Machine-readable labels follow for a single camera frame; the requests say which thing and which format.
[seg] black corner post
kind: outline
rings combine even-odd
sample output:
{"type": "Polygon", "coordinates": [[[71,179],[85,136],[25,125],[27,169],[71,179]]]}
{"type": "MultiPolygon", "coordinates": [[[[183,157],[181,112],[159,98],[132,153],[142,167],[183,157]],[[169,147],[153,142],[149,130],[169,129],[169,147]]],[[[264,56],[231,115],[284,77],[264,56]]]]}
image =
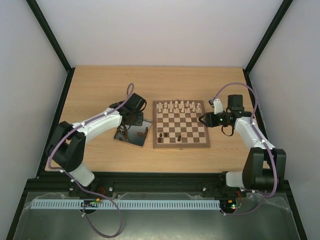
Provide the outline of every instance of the black corner post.
{"type": "Polygon", "coordinates": [[[269,40],[271,39],[272,35],[276,31],[279,23],[281,22],[282,18],[286,14],[292,2],[293,0],[283,0],[283,2],[281,3],[278,11],[276,12],[269,27],[267,28],[265,34],[263,35],[258,47],[256,48],[254,54],[252,55],[248,65],[246,66],[244,70],[245,74],[249,74],[251,70],[254,68],[256,62],[258,61],[258,58],[264,51],[265,47],[267,46],[269,40]]]}
{"type": "Polygon", "coordinates": [[[26,2],[29,4],[29,7],[31,8],[34,16],[38,20],[42,30],[44,31],[46,37],[48,38],[49,42],[51,43],[55,53],[57,54],[63,67],[65,68],[66,72],[68,73],[72,68],[71,68],[64,52],[62,51],[54,33],[52,32],[44,14],[42,13],[37,1],[36,0],[26,0],[26,2]]]}

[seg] black metal frame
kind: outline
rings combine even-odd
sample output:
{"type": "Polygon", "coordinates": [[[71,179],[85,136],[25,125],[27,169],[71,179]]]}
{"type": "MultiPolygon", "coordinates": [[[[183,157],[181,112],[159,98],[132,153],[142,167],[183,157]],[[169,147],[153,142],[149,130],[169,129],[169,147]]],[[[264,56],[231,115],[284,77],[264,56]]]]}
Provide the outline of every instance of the black metal frame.
{"type": "MultiPolygon", "coordinates": [[[[34,16],[38,20],[45,35],[50,41],[53,49],[59,57],[62,65],[64,66],[67,77],[65,84],[58,102],[58,106],[52,121],[50,132],[46,145],[49,143],[53,131],[60,121],[62,110],[68,95],[69,87],[72,81],[75,68],[71,67],[68,63],[66,56],[64,55],[57,39],[55,38],[48,22],[46,21],[40,7],[35,0],[26,0],[29,4],[34,16]]],[[[255,50],[251,60],[249,61],[246,69],[243,70],[246,84],[252,87],[250,80],[250,72],[256,64],[258,58],[263,52],[264,48],[268,44],[270,38],[275,32],[280,21],[287,12],[289,6],[293,0],[283,0],[277,13],[275,14],[272,22],[270,23],[266,33],[261,39],[257,49],[255,50]]],[[[252,105],[255,104],[254,96],[251,92],[250,99],[252,105]]],[[[267,137],[264,121],[262,119],[259,108],[255,114],[256,121],[261,132],[267,137]]],[[[22,193],[20,202],[18,204],[16,213],[14,215],[7,240],[11,240],[14,237],[20,215],[22,213],[27,195],[29,192],[66,192],[70,187],[70,179],[60,172],[47,172],[46,166],[46,154],[43,151],[40,165],[36,173],[36,178],[28,179],[22,193]]],[[[220,173],[119,173],[119,172],[95,172],[95,176],[99,179],[100,187],[109,189],[112,187],[114,193],[126,193],[126,192],[172,192],[172,193],[189,193],[189,194],[202,194],[204,197],[214,197],[217,200],[227,200],[229,198],[236,197],[235,189],[232,187],[221,187],[221,174],[220,173]]],[[[293,217],[299,232],[299,236],[302,240],[306,240],[307,236],[302,225],[298,209],[289,185],[288,181],[285,181],[283,189],[279,192],[284,192],[287,195],[290,208],[293,212],[293,217]]]]}

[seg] chessboard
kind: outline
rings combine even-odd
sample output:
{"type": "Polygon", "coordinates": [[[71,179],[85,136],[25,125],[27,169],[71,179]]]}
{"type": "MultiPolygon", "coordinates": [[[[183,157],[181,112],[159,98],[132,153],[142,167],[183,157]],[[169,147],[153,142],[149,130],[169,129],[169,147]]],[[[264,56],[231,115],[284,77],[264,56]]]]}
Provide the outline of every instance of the chessboard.
{"type": "Polygon", "coordinates": [[[208,129],[199,117],[202,100],[153,101],[153,148],[210,148],[208,129]]]}

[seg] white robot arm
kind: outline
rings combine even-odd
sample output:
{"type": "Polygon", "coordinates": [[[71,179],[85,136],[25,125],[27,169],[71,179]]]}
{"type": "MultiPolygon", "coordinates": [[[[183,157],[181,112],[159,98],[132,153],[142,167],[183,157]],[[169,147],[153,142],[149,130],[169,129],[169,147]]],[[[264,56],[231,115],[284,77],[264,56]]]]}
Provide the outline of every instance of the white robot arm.
{"type": "Polygon", "coordinates": [[[225,173],[226,185],[246,189],[272,189],[274,185],[272,169],[263,167],[264,161],[271,166],[271,160],[266,149],[268,147],[276,163],[277,185],[280,189],[284,181],[286,153],[283,149],[275,148],[262,134],[256,120],[252,118],[252,113],[245,111],[243,96],[229,95],[226,111],[223,110],[223,105],[218,98],[209,101],[209,103],[214,108],[214,112],[204,114],[199,118],[199,121],[209,128],[221,126],[222,132],[224,127],[231,126],[231,136],[235,130],[241,135],[249,149],[243,171],[225,173]]]}
{"type": "Polygon", "coordinates": [[[55,129],[46,148],[46,154],[50,156],[58,147],[52,159],[81,185],[87,187],[95,176],[83,162],[85,145],[96,136],[120,125],[142,126],[144,119],[142,107],[146,104],[146,100],[133,93],[127,102],[114,103],[102,113],[85,121],[73,124],[63,121],[55,129]],[[61,143],[71,131],[72,134],[67,138],[70,142],[61,143]]]}

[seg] wooden tabletop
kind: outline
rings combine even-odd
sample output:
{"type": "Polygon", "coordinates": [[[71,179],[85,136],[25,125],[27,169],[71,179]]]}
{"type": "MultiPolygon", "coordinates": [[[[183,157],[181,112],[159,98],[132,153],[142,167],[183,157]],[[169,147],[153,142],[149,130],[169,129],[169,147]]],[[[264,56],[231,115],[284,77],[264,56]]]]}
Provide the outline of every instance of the wooden tabletop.
{"type": "MultiPolygon", "coordinates": [[[[152,101],[166,99],[203,100],[205,111],[218,90],[231,82],[246,83],[241,68],[235,67],[160,67],[160,66],[77,66],[60,121],[76,123],[123,101],[129,83],[134,92],[148,102],[144,118],[152,120],[152,101]]],[[[243,95],[247,111],[253,110],[248,90],[239,85],[227,87],[219,98],[224,109],[227,96],[243,95]]],[[[210,148],[153,149],[150,132],[144,148],[114,140],[111,129],[91,140],[84,150],[84,162],[91,171],[148,173],[220,173],[240,171],[248,156],[236,132],[225,136],[220,127],[209,128],[210,148]]]]}

